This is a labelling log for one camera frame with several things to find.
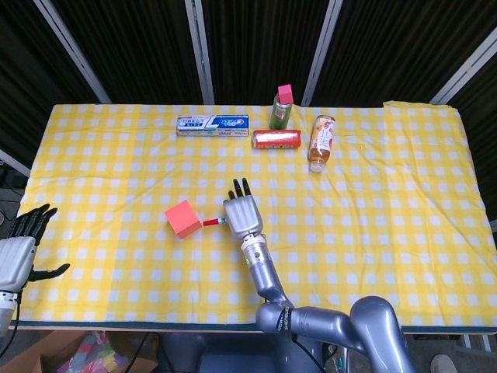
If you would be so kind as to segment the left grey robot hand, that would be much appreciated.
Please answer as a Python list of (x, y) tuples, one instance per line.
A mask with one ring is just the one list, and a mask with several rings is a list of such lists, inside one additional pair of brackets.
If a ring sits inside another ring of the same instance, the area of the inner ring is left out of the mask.
[(18, 293), (28, 282), (53, 279), (69, 269), (64, 263), (55, 270), (34, 270), (38, 246), (56, 213), (56, 207), (44, 204), (15, 218), (1, 239), (1, 292)]

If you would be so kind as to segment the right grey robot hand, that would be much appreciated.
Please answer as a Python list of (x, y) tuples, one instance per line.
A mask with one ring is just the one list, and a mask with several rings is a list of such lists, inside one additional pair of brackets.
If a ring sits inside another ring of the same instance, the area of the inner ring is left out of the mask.
[(232, 234), (238, 239), (262, 232), (263, 221), (246, 178), (233, 179), (228, 199), (223, 202), (224, 212)]

